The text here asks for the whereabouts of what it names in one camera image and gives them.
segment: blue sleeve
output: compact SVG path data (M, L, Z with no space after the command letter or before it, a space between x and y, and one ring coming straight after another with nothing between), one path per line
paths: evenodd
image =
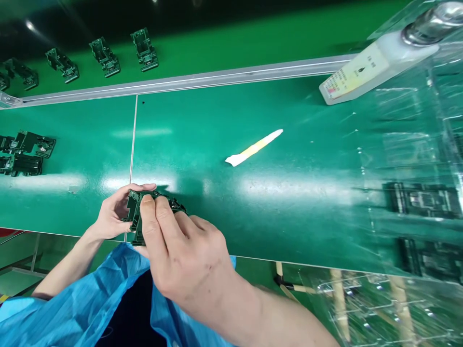
M231 258L233 265L236 259ZM93 273L49 301L11 298L0 307L3 346L94 346L122 296L150 264L131 245L121 244ZM186 315L175 303L152 293L151 326L168 346L230 346L217 333Z

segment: hand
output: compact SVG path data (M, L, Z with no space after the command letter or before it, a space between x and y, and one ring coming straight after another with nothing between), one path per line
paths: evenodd
M202 218L174 215L165 197L145 195L140 214L146 247L135 248L150 260L156 287L191 317L206 322L208 313L219 311L244 281L233 268L224 236Z
M127 201L129 190L154 190L155 184L144 184L142 186L134 183L119 188L109 198L104 199L96 222L91 225L85 235L92 240L112 239L120 234L130 231L132 222L123 222L121 219L127 217Z

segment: black plastic component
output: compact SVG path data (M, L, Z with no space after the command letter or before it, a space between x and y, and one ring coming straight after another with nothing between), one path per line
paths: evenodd
M290 283L290 282L286 282L285 279L283 278L283 276L280 276L280 275L276 275L274 278L273 278L273 281L278 285L284 285L288 290L294 290L294 284Z
M148 29L144 28L130 34L136 48L138 56L138 63L143 64L141 72L148 71L152 68L159 66L156 51L151 45L150 38L148 37Z
M26 86L25 90L32 89L39 85L39 76L37 72L28 68L16 58L8 59L3 64L5 65L5 69L8 71L8 76L10 78L19 76L23 79L23 84Z
M11 142L9 153L32 153L39 157L49 158L52 155L56 140L30 132L19 132Z
M184 212L187 213L187 210L183 205L179 204L176 199L169 198L167 195L163 195L156 190L153 191L129 191L128 201L127 201L127 208L129 209L129 214L127 218L124 218L124 222L132 222L130 226L130 230L135 232L135 238L132 241L132 245L134 246L145 246L145 239L143 238L143 234L141 232L141 218L140 218L140 203L141 200L145 195L151 195L153 199L156 199L158 196L165 196L169 200L170 208L172 211L175 212Z
M0 135L0 152L11 153L11 143L14 141L12 136L1 136Z
M65 78L64 83L69 83L79 78L79 69L67 56L62 54L57 48L52 48L45 53L48 64L56 71L61 71Z
M0 72L0 92L10 87L10 78Z
M111 48L109 48L104 37L89 43L89 46L92 48L93 56L96 61L101 64L103 71L106 72L106 78L121 71L119 60L116 55L114 55Z
M10 157L0 158L0 174L16 177L20 173L23 176L38 176L42 173L43 158L24 154L14 154Z
M455 139L456 152L463 158L463 133L454 133L453 138Z
M462 247L411 238L398 238L397 242L404 271L463 285Z
M422 184L405 187L401 182L390 182L383 188L390 198L393 212L447 219L463 218L455 188Z

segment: metal edge strip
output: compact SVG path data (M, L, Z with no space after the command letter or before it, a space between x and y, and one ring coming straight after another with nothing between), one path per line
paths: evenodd
M264 80L327 75L338 71L347 62L353 59L353 57L355 57L355 54L337 55L326 58L307 59L257 67L245 67L188 76L148 80L143 82L124 83L70 92L28 96L22 99L23 103L20 107L147 93L162 93Z
M136 111L137 111L137 109L138 109L138 94L135 96L134 133L132 135L132 151L130 153L129 184L132 183L132 171L133 171L133 168L134 168L134 150L135 150ZM127 242L127 232L124 233L124 242Z

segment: metal nozzle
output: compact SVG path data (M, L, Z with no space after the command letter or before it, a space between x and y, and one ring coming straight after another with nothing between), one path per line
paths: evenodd
M402 31L402 38L414 46L430 46L461 27L463 2L442 2L407 25Z

